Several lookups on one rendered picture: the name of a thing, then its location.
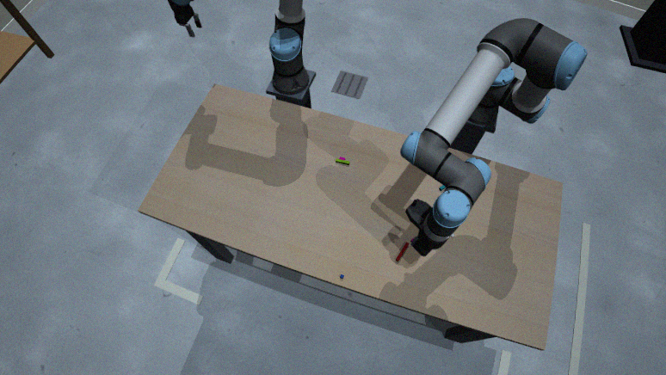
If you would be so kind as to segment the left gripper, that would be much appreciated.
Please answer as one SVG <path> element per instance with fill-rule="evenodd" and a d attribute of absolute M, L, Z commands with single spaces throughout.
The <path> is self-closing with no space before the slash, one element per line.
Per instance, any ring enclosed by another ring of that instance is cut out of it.
<path fill-rule="evenodd" d="M 427 217 L 431 209 L 432 207 L 427 202 L 416 199 L 405 211 L 410 222 L 419 229 L 418 236 L 413 239 L 410 245 L 421 256 L 426 256 L 431 249 L 440 248 L 449 237 L 454 237 L 454 234 L 439 237 L 428 228 Z"/>

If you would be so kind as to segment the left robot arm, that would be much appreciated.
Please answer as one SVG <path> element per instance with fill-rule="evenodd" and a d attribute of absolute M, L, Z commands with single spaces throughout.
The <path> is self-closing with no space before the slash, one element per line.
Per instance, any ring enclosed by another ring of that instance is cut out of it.
<path fill-rule="evenodd" d="M 465 222 L 491 178 L 484 161 L 463 161 L 447 150 L 465 123 L 488 125 L 500 106 L 533 124 L 550 103 L 547 93 L 566 90 L 587 57 L 578 42 L 538 23 L 519 18 L 489 31 L 423 132 L 412 132 L 402 145 L 404 159 L 446 187 L 427 217 L 428 228 L 439 237 L 452 235 Z M 523 82 L 512 62 L 526 70 Z"/>

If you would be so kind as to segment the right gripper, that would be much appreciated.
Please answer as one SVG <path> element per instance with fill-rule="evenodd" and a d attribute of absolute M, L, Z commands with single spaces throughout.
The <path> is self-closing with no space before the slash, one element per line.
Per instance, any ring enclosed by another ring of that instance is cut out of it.
<path fill-rule="evenodd" d="M 193 16 L 196 27 L 202 28 L 198 14 L 194 13 L 193 8 L 189 4 L 180 6 L 174 4 L 171 0 L 168 0 L 168 2 L 174 11 L 176 22 L 179 23 L 180 26 L 186 27 L 190 37 L 194 37 L 193 29 L 191 28 L 190 24 L 188 24 L 188 21 Z"/>

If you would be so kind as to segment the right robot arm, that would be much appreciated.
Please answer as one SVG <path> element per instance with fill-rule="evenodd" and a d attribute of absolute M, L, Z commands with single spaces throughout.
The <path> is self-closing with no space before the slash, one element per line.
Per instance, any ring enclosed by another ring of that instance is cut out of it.
<path fill-rule="evenodd" d="M 274 33 L 269 40 L 274 64 L 273 85 L 284 95 L 298 94 L 309 83 L 302 58 L 305 27 L 302 3 L 303 0 L 280 0 L 275 10 Z"/>

